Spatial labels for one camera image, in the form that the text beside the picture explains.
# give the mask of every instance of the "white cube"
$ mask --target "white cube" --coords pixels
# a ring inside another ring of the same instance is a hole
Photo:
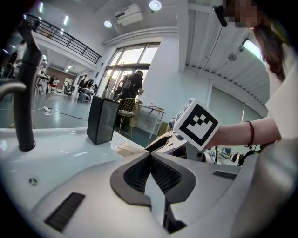
[[[173,130],[202,151],[220,123],[218,117],[196,99],[189,99],[177,114]]]

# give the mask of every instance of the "black speaker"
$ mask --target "black speaker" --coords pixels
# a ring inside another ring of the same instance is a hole
[[[93,96],[89,112],[87,135],[95,145],[113,138],[119,102]]]

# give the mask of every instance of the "air conditioner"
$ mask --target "air conditioner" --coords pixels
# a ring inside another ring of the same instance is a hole
[[[116,12],[115,17],[117,23],[123,26],[143,20],[141,10],[136,3]]]

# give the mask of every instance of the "woman's arm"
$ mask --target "woman's arm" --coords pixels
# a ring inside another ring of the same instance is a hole
[[[270,143],[281,138],[272,117],[251,121],[251,123],[255,130],[253,145]],[[224,125],[219,127],[205,148],[210,149],[216,145],[248,145],[250,141],[249,123]]]

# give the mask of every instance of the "window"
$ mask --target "window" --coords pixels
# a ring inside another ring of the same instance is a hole
[[[115,92],[120,80],[125,75],[138,70],[144,73],[144,82],[158,46],[159,43],[147,43],[118,48],[106,67],[104,77],[108,78],[108,82],[105,89]]]

